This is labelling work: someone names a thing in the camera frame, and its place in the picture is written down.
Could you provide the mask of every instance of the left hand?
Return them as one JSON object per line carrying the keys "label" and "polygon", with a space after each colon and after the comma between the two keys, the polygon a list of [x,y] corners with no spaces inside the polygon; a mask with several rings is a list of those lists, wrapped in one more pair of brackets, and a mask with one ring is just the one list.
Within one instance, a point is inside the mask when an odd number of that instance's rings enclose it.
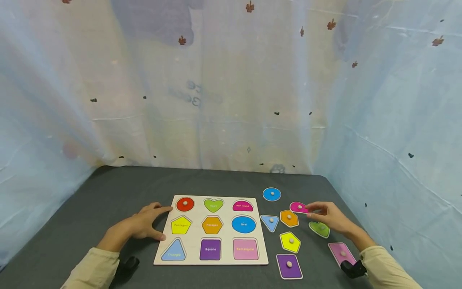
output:
{"label": "left hand", "polygon": [[154,230],[152,223],[161,214],[170,212],[173,207],[162,207],[160,203],[150,203],[143,207],[138,213],[123,220],[126,226],[130,228],[131,236],[135,239],[153,238],[155,240],[165,240],[165,235]]}

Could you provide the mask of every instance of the white curtain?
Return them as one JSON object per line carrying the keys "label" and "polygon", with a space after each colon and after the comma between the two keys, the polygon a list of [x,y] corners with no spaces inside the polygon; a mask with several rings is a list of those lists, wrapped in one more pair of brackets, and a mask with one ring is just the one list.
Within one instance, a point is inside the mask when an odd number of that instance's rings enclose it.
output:
{"label": "white curtain", "polygon": [[460,286],[461,6],[0,0],[0,266],[94,168],[162,166],[324,175]]}

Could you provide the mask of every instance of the purple square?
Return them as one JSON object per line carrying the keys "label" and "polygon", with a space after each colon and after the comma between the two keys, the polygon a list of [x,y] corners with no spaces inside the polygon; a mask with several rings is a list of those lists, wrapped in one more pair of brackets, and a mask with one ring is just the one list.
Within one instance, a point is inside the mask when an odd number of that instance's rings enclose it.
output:
{"label": "purple square", "polygon": [[[283,279],[302,279],[303,274],[298,264],[297,256],[291,254],[278,254],[276,255],[278,260],[279,271]],[[287,262],[292,263],[292,267],[287,267]]]}
{"label": "purple square", "polygon": [[202,239],[200,260],[220,260],[221,258],[221,240],[219,239]]}

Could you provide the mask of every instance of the green heart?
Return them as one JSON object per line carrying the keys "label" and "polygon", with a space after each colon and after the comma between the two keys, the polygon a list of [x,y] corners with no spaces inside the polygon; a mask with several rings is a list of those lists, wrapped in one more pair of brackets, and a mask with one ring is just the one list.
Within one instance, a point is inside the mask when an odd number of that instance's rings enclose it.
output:
{"label": "green heart", "polygon": [[207,210],[211,211],[212,213],[215,213],[223,206],[223,200],[207,199],[204,201],[204,206],[207,208]]}
{"label": "green heart", "polygon": [[319,236],[323,238],[327,239],[330,235],[330,228],[327,227],[327,225],[324,223],[309,222],[308,226],[310,227],[311,230],[313,230],[313,232],[315,232],[316,234],[318,234]]}

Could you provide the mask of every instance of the puzzle board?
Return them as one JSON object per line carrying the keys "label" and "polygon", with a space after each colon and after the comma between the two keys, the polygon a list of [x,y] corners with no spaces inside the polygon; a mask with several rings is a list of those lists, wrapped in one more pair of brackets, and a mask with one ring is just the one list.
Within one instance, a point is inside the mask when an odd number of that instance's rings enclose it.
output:
{"label": "puzzle board", "polygon": [[175,195],[154,265],[268,265],[255,198]]}

